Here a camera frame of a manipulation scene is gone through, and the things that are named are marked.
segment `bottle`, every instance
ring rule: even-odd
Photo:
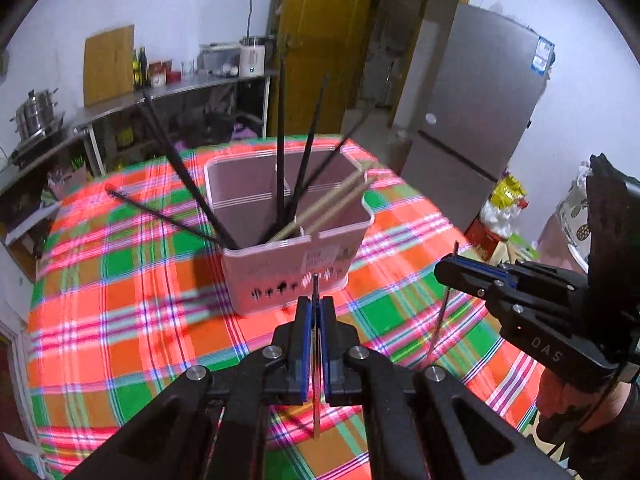
[[[133,89],[140,90],[140,62],[136,49],[133,49]]]
[[[146,76],[146,54],[145,47],[143,46],[140,47],[140,56],[138,57],[138,60],[140,62],[140,86],[142,86],[142,88],[146,88],[149,86],[149,81]]]

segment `black chopstick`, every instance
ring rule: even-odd
[[[129,196],[125,195],[125,194],[122,194],[119,191],[116,191],[113,187],[107,187],[107,188],[105,188],[105,191],[107,192],[108,195],[111,195],[114,198],[117,198],[121,202],[124,202],[124,203],[127,203],[129,205],[132,205],[133,207],[140,209],[140,211],[148,213],[151,216],[155,216],[156,218],[162,220],[163,222],[167,222],[168,224],[174,225],[178,229],[182,229],[184,231],[187,231],[188,233],[191,233],[194,236],[202,238],[202,239],[206,240],[207,242],[211,242],[212,244],[220,245],[220,240],[218,240],[217,238],[214,238],[213,236],[210,236],[207,233],[203,233],[202,231],[200,231],[198,229],[194,229],[193,227],[185,225],[185,224],[177,221],[175,218],[171,218],[170,216],[162,214],[161,212],[156,211],[155,209],[151,209],[149,206],[146,206],[146,205],[144,205],[144,204],[142,204],[140,202],[137,202],[136,200],[133,200],[131,197],[129,197]]]
[[[293,217],[296,213],[296,209],[298,209],[298,202],[300,201],[300,197],[302,196],[302,188],[305,183],[305,175],[306,175],[306,167],[309,164],[309,156],[311,156],[311,148],[313,147],[314,137],[316,136],[316,130],[318,129],[318,119],[320,118],[320,109],[322,107],[322,97],[324,95],[324,89],[326,88],[326,83],[329,79],[329,73],[324,73],[324,78],[322,79],[322,86],[320,87],[320,93],[318,94],[318,100],[316,101],[316,110],[314,111],[314,116],[311,119],[311,126],[309,128],[309,133],[306,136],[306,144],[305,151],[302,154],[302,160],[300,161],[300,168],[298,170],[298,177],[296,178],[296,187],[293,189],[293,195],[289,199],[289,206],[287,210],[289,211],[289,215],[285,218],[285,224],[289,224],[293,221]]]
[[[278,81],[278,138],[276,144],[276,224],[285,224],[284,216],[284,54],[280,56],[280,78]]]
[[[308,189],[318,179],[320,174],[326,169],[326,167],[329,165],[329,163],[332,160],[334,160],[334,157],[340,152],[340,149],[344,146],[344,143],[347,142],[347,140],[351,139],[351,137],[353,137],[353,134],[364,124],[364,121],[367,120],[367,118],[371,114],[372,110],[373,110],[373,106],[371,105],[371,103],[367,103],[366,107],[362,111],[362,115],[358,119],[358,122],[356,122],[353,125],[353,128],[351,128],[351,130],[349,130],[347,132],[347,134],[345,134],[345,136],[342,138],[342,140],[340,142],[338,142],[337,146],[334,149],[332,149],[332,151],[329,153],[329,155],[327,155],[324,158],[324,160],[320,163],[320,165],[316,168],[316,170],[312,173],[312,175],[306,180],[306,182],[304,183],[304,185],[302,187],[302,192],[300,193],[300,198],[308,191]],[[287,203],[287,206],[285,207],[285,216],[286,216],[286,218],[288,218],[289,215],[292,212],[295,214],[296,210],[293,209],[292,206],[293,206],[292,201],[289,200],[289,202]],[[262,236],[260,237],[260,241],[258,241],[258,245],[267,243],[269,240],[271,240],[276,235],[276,233],[279,230],[280,229],[278,228],[277,222],[274,222],[273,224],[271,224],[267,228],[267,230],[262,234]]]
[[[187,170],[182,159],[180,158],[180,155],[178,154],[178,151],[175,149],[175,146],[169,139],[169,135],[162,127],[160,119],[158,118],[158,113],[156,112],[156,107],[152,103],[151,97],[149,97],[148,93],[146,92],[145,105],[148,108],[148,112],[151,114],[151,120],[149,119],[148,115],[145,114],[144,108],[141,108],[142,115],[151,126],[152,135],[160,144],[160,147],[163,149],[167,160],[174,168],[175,173],[177,173],[180,177],[180,180],[184,184],[184,187],[186,187],[189,193],[191,193],[193,199],[200,206],[200,209],[202,209],[209,222],[211,222],[211,225],[213,225],[213,228],[215,229],[218,238],[222,242],[222,245],[232,250],[239,249],[240,247],[238,246],[236,241],[220,223],[218,218],[216,218],[216,216],[213,214],[213,211],[207,204],[207,201],[204,200],[204,197],[201,195],[198,186],[196,186],[196,183],[193,181],[191,175],[189,174],[189,170]]]

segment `refrigerator door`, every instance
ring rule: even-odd
[[[424,136],[414,140],[402,178],[431,200],[462,232],[471,225],[495,182]]]
[[[500,177],[542,94],[553,48],[500,14],[459,4],[433,92],[414,124]]]

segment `beige chopstick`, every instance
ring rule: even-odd
[[[281,231],[279,231],[270,242],[277,242],[283,240],[296,229],[298,229],[303,223],[307,220],[313,218],[316,213],[322,211],[322,209],[326,208],[332,202],[339,200],[345,193],[347,193],[350,187],[359,179],[362,178],[365,171],[370,170],[373,167],[373,162],[364,162],[362,164],[362,169],[354,171],[347,178],[345,178],[340,186],[331,190],[329,193],[324,195],[320,200],[318,200],[315,204],[309,207],[305,212],[303,212],[300,216],[298,216],[293,222],[290,222],[287,226],[285,226]]]
[[[361,197],[362,194],[378,179],[377,176],[372,177],[372,179],[363,182],[353,191],[351,191],[347,196],[345,196],[340,202],[335,204],[329,211],[324,213],[318,220],[316,220],[313,225],[309,229],[305,229],[305,235],[313,235],[316,234],[320,228],[329,221],[333,216],[338,214],[345,206],[349,205],[353,200]]]

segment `cutting board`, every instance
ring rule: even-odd
[[[84,40],[84,106],[133,92],[133,25]]]

